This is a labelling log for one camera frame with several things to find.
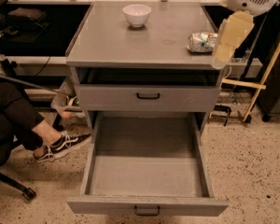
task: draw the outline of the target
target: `gray cabinet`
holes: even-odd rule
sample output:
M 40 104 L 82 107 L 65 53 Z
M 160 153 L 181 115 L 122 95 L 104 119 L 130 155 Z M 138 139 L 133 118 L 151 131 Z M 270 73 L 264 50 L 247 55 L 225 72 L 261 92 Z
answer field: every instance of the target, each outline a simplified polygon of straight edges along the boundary
M 132 30 L 128 4 L 96 2 L 67 56 L 93 129 L 81 191 L 67 202 L 80 214 L 218 216 L 228 203 L 214 197 L 200 137 L 224 69 L 185 48 L 207 18 L 196 3 L 149 2 L 146 27 Z

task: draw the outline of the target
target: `shoelace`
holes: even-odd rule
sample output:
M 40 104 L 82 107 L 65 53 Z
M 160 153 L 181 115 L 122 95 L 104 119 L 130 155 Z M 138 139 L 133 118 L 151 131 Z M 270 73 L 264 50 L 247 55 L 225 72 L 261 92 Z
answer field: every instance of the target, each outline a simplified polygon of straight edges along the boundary
M 71 138 L 72 138 L 73 136 L 69 135 L 67 131 L 63 131 L 63 132 L 62 132 L 62 135 L 63 135 L 63 137 L 64 137 L 65 145 L 66 145 L 67 147 L 72 146 Z
M 50 146 L 47 146 L 47 151 L 48 151 L 49 158 L 54 157 L 54 154 L 53 154 L 52 150 L 50 149 Z

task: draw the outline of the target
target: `black and white sneaker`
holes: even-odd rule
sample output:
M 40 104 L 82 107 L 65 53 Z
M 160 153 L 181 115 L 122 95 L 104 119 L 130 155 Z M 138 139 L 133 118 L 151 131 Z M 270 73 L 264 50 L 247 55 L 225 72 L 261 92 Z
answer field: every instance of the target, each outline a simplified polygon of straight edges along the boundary
M 49 147 L 45 146 L 44 154 L 41 157 L 34 156 L 37 162 L 54 161 L 54 155 Z
M 91 138 L 90 134 L 81 136 L 70 136 L 67 132 L 62 133 L 61 141 L 59 144 L 50 146 L 54 158 L 59 159 L 71 152 L 72 150 L 83 147 Z

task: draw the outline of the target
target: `chair wheel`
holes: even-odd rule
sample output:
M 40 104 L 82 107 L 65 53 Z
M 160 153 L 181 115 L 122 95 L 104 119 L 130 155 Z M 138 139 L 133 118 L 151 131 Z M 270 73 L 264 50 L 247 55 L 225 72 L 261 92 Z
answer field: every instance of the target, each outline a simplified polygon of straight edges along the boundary
M 250 115 L 245 119 L 245 123 L 251 123 L 252 117 Z
M 31 201 L 36 196 L 36 192 L 28 188 L 23 191 L 22 196 L 28 201 Z
M 267 115 L 267 114 L 265 114 L 265 115 L 262 117 L 262 121 L 263 121 L 263 122 L 268 122 L 268 121 L 270 121 L 270 119 L 271 119 L 271 116 L 269 116 L 269 115 Z

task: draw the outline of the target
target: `terrazzo floor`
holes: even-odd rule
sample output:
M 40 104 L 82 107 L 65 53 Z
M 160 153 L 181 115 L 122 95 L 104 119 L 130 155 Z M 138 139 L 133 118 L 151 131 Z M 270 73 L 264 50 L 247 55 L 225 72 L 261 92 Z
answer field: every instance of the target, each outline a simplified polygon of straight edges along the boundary
M 88 146 L 55 162 L 36 163 L 29 151 L 18 147 L 0 168 L 34 189 L 36 198 L 26 202 L 21 193 L 0 182 L 0 223 L 51 224 L 280 224 L 280 117 L 262 122 L 256 106 L 252 122 L 244 124 L 237 111 L 245 112 L 250 98 L 237 94 L 237 104 L 228 96 L 220 102 L 231 107 L 231 118 L 213 116 L 203 132 L 203 150 L 215 198 L 228 200 L 219 217 L 136 217 L 75 215 L 66 198 L 79 194 Z M 45 114 L 48 121 L 54 114 Z M 87 133 L 76 125 L 70 133 Z

